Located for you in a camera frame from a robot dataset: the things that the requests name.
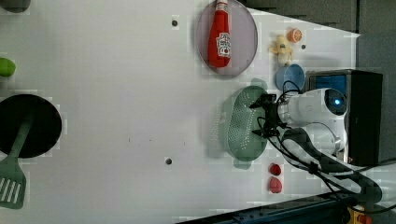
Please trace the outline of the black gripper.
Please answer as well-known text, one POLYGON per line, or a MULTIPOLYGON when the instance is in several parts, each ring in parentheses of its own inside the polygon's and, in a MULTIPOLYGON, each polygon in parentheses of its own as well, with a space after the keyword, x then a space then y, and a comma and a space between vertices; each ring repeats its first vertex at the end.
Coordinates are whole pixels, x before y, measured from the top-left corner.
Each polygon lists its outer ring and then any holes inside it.
POLYGON ((265 127, 253 131, 253 133, 259 137, 269 138, 279 136, 277 127, 286 127, 286 123, 283 122, 278 115, 278 103, 276 102, 275 94, 264 94, 263 99, 259 98, 249 107, 251 109, 263 107, 265 111, 265 127))

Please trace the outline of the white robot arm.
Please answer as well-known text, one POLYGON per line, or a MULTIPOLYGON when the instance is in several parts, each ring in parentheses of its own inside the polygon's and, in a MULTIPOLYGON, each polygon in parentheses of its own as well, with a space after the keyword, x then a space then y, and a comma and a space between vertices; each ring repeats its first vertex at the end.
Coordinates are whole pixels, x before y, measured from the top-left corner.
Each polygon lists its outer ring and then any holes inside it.
POLYGON ((393 161, 358 166, 335 157, 347 147, 347 100, 340 91, 287 91, 280 97, 264 93, 249 107, 264 110, 254 133, 276 139, 290 165, 322 179, 329 189, 352 194, 358 203, 395 201, 393 161))

